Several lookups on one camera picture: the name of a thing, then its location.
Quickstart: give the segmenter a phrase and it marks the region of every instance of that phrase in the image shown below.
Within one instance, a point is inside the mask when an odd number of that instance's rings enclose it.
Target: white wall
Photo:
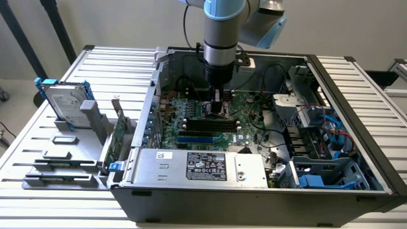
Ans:
[[[61,78],[69,60],[41,1],[10,4],[49,76]],[[78,53],[86,44],[186,46],[185,6],[177,0],[58,0],[58,6]],[[285,7],[290,21],[271,51],[354,56],[371,70],[385,70],[394,58],[407,58],[406,0],[285,0]],[[203,41],[203,19],[202,10],[191,9],[191,43]],[[0,78],[35,78],[2,17],[0,71]]]

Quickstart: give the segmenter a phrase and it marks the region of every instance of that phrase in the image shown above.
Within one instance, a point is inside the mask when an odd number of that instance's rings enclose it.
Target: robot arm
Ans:
[[[231,81],[238,42],[269,49],[285,27],[283,0],[179,0],[203,8],[205,76],[213,97]]]

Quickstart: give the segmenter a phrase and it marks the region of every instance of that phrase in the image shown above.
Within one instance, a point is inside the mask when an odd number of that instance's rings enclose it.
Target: black ram slot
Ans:
[[[238,132],[237,128],[226,128],[223,126],[189,126],[189,131],[206,131],[206,132]]]
[[[237,120],[215,121],[215,120],[187,120],[189,131],[206,132],[237,132]]]
[[[191,137],[213,137],[213,133],[210,132],[199,132],[199,131],[179,131],[179,136],[191,136]]]

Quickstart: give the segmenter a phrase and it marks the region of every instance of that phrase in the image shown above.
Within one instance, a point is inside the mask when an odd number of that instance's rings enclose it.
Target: blue ram slot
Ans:
[[[199,143],[213,143],[214,139],[211,137],[179,137],[179,142],[199,142]]]

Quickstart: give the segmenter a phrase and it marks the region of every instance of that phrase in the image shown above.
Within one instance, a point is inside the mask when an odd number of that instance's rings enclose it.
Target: warning label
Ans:
[[[187,179],[227,181],[225,154],[189,153]]]

